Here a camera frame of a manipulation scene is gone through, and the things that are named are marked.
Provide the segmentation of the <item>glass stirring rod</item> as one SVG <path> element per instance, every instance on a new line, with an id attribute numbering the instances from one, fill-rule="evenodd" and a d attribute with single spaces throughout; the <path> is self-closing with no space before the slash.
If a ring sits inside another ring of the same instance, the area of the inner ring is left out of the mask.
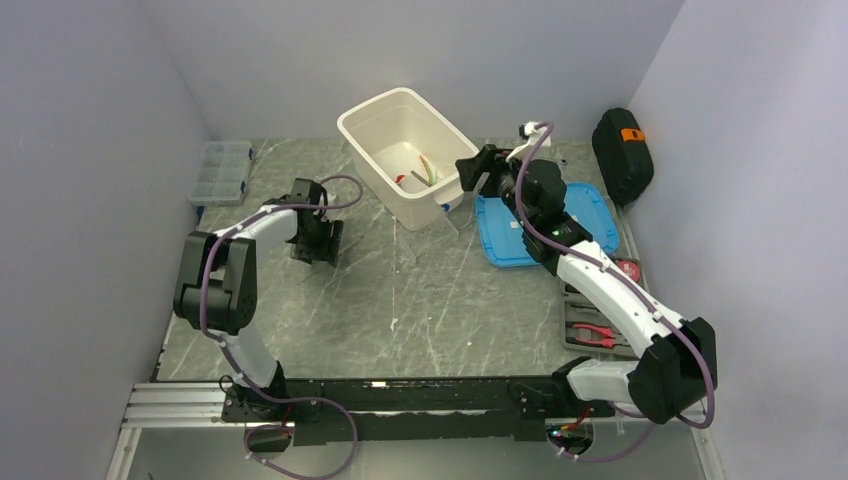
<path id="1" fill-rule="evenodd" d="M 319 273 L 323 272 L 324 270 L 335 269 L 341 263 L 342 259 L 347 254 L 347 252 L 350 251 L 351 249 L 355 249 L 359 243 L 360 243 L 360 241 L 357 240 L 356 242 L 352 242 L 352 243 L 349 243 L 349 244 L 342 246 L 340 248 L 338 255 L 336 257 L 336 260 L 334 262 L 315 262 L 315 263 L 313 263 L 309 267 L 309 270 L 306 273 L 306 275 L 299 280 L 299 284 L 306 282 L 312 276 L 319 274 Z"/>

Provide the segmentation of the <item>blue plastic tray lid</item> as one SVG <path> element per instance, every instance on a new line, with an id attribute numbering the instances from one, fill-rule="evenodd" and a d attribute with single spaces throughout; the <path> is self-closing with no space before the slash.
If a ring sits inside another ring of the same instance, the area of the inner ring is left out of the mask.
<path id="1" fill-rule="evenodd" d="M 620 237 L 613 215 L 595 186 L 567 183 L 565 211 L 588 230 L 605 253 L 618 249 Z M 491 264 L 499 268 L 538 265 L 526 250 L 518 221 L 500 199 L 478 195 L 475 212 L 483 251 Z"/>

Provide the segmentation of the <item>white plastic bin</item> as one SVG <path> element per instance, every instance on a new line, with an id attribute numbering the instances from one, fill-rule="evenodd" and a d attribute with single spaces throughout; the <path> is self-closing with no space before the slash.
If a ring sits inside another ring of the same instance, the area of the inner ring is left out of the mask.
<path id="1" fill-rule="evenodd" d="M 450 211 L 461 204 L 464 191 L 455 161 L 479 148 L 414 90 L 379 94 L 342 113 L 337 128 L 355 151 L 357 174 L 406 229 L 421 229 L 447 215 L 442 204 Z M 438 183 L 426 187 L 409 178 L 397 185 L 398 175 L 413 170 L 427 178 L 420 154 L 436 167 Z"/>

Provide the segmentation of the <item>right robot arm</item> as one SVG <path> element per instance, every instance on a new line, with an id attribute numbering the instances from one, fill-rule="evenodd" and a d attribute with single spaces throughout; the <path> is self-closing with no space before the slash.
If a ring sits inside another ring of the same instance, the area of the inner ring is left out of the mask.
<path id="1" fill-rule="evenodd" d="M 718 386 L 713 327 L 664 306 L 615 264 L 567 211 L 567 185 L 556 163 L 521 163 L 510 154 L 487 144 L 473 157 L 457 160 L 461 188 L 501 201 L 522 227 L 534 260 L 576 288 L 636 356 L 629 362 L 581 357 L 561 367 L 550 391 L 555 409 L 574 415 L 592 401 L 623 403 L 664 424 L 705 401 L 705 417 L 693 425 L 709 426 Z"/>

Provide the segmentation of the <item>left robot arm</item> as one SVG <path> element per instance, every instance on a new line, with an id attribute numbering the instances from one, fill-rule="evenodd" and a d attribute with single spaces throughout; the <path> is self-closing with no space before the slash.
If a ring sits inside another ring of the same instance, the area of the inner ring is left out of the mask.
<path id="1" fill-rule="evenodd" d="M 270 354 L 253 319 L 259 300 L 259 267 L 281 244 L 292 259 L 338 261 L 344 223 L 324 180 L 297 178 L 289 193 L 265 201 L 247 218 L 214 232 L 194 231 L 184 243 L 173 297 L 174 314 L 212 340 L 248 394 L 248 407 L 264 420 L 287 406 L 285 373 Z"/>

